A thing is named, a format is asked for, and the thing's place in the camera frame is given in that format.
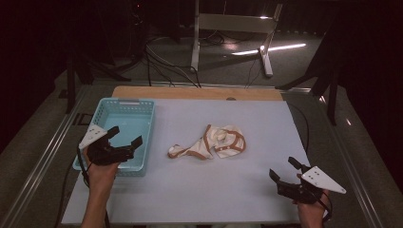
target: white tabletop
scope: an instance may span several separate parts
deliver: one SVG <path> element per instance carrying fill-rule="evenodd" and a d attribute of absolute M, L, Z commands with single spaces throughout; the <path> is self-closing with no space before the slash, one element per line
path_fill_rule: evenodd
<path fill-rule="evenodd" d="M 107 205 L 121 224 L 297 222 L 297 208 L 279 196 L 269 169 L 297 183 L 294 157 L 309 165 L 287 103 L 155 100 L 156 118 L 145 177 L 117 178 Z M 237 125 L 246 150 L 234 157 L 171 160 L 170 146 L 191 146 L 208 124 Z M 81 223 L 88 190 L 79 178 L 64 224 Z"/>

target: cloth toy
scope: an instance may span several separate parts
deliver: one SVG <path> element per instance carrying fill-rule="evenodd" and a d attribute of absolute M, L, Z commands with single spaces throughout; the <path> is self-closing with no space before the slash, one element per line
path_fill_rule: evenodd
<path fill-rule="evenodd" d="M 218 127 L 209 124 L 204 135 L 194 145 L 183 148 L 175 144 L 169 148 L 168 157 L 176 159 L 183 155 L 190 155 L 201 160 L 213 159 L 210 152 L 212 147 L 220 158 L 226 158 L 243 152 L 246 148 L 246 141 L 237 126 Z"/>

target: blue plastic basket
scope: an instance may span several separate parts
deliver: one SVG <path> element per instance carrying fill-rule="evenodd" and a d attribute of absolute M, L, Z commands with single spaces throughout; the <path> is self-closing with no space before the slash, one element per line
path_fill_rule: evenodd
<path fill-rule="evenodd" d="M 154 110 L 154 102 L 149 100 L 103 98 L 98 103 L 91 123 L 105 130 L 116 125 L 120 129 L 120 133 L 109 140 L 112 146 L 129 145 L 138 136 L 143 137 L 143 144 L 134 152 L 134 159 L 122 162 L 117 176 L 142 177 L 145 175 L 154 124 Z M 81 170 L 77 158 L 73 168 Z"/>

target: dark background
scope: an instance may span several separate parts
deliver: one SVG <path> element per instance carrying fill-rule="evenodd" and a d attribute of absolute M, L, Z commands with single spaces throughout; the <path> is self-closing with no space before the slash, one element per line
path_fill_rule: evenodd
<path fill-rule="evenodd" d="M 222 13 L 223 2 L 201 1 L 201 11 Z M 242 2 L 231 1 L 226 13 L 260 14 L 262 9 L 274 10 L 275 5 L 256 0 L 256 4 L 245 6 Z M 356 113 L 402 189 L 403 183 L 398 177 L 403 162 L 400 143 L 403 47 L 399 36 L 402 4 L 398 0 L 368 0 L 363 4 L 338 2 L 346 4 L 342 7 L 334 3 L 312 6 L 291 2 L 281 13 L 278 32 L 323 36 L 317 53 L 320 61 L 326 60 L 336 49 L 343 49 L 339 84 L 346 87 Z M 142 4 L 141 9 L 127 7 L 137 3 Z M 127 34 L 141 35 L 130 25 L 136 22 L 127 20 L 131 12 L 144 13 L 145 25 L 152 24 L 174 39 L 181 37 L 178 24 L 190 26 L 194 20 L 194 3 L 188 0 L 19 0 L 3 1 L 0 10 L 0 93 L 3 100 L 0 151 L 53 91 L 54 79 L 66 69 L 71 47 L 80 48 L 97 61 L 113 63 L 114 56 L 125 56 L 142 48 L 139 44 L 129 47 Z M 325 35 L 334 20 L 336 32 L 332 36 Z M 123 42 L 116 45 L 114 40 L 117 39 Z"/>

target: metal stand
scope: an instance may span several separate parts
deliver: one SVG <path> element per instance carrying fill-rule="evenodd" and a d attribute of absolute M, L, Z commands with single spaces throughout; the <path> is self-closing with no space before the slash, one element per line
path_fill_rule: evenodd
<path fill-rule="evenodd" d="M 278 17 L 281 12 L 282 4 L 277 4 L 276 11 L 273 17 L 260 18 L 252 16 L 237 16 L 237 15 L 221 15 L 199 13 L 199 0 L 196 0 L 195 7 L 195 37 L 193 42 L 192 62 L 191 66 L 198 70 L 199 65 L 199 30 L 232 30 L 232 31 L 247 31 L 267 33 L 266 40 L 262 47 L 259 47 L 261 60 L 264 66 L 264 72 L 267 77 L 273 76 L 273 70 L 270 65 L 268 48 L 273 38 L 276 29 Z"/>

